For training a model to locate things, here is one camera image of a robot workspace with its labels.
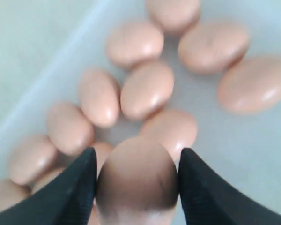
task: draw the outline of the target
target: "blurry egg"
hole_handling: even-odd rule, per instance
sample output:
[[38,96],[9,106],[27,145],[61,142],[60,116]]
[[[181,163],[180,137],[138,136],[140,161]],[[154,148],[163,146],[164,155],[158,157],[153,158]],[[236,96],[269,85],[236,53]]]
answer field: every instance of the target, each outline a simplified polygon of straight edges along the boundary
[[9,178],[18,185],[28,185],[48,170],[57,156],[58,151],[47,136],[29,136],[9,157]]
[[173,70],[162,61],[137,67],[121,91],[122,112],[130,120],[143,120],[160,109],[172,96]]
[[249,45],[249,32],[242,25],[235,22],[205,22],[181,38],[178,54],[190,71],[213,74],[241,60]]
[[47,184],[49,184],[52,180],[54,180],[56,177],[58,177],[58,175],[60,175],[64,169],[65,169],[64,167],[56,168],[56,169],[53,169],[53,170],[49,171],[48,173],[44,174],[34,184],[32,190],[31,190],[31,194],[33,195],[34,193],[36,193],[37,191],[39,191],[40,189],[45,187]]
[[55,104],[48,112],[46,125],[53,144],[66,155],[79,155],[94,139],[93,126],[71,103]]
[[182,34],[199,20],[201,0],[146,0],[146,8],[165,32]]
[[178,174],[167,150],[143,137],[120,143],[105,161],[96,204],[103,225],[170,225]]
[[193,145],[197,131],[192,115],[181,110],[166,109],[147,120],[140,129],[140,135],[159,142],[176,161],[183,148]]
[[107,57],[125,69],[160,57],[164,35],[147,21],[127,22],[117,27],[106,42]]
[[79,102],[92,124],[101,128],[112,127],[120,112],[117,81],[104,70],[88,71],[80,82]]
[[236,114],[253,114],[281,100],[281,58],[262,56],[236,64],[222,77],[221,105]]
[[95,205],[93,206],[92,212],[90,214],[88,225],[100,225],[99,212]]
[[96,142],[93,144],[97,156],[97,174],[99,176],[100,170],[106,161],[107,157],[113,150],[113,147],[105,142]]
[[29,197],[28,189],[10,180],[0,180],[0,212],[16,205]]

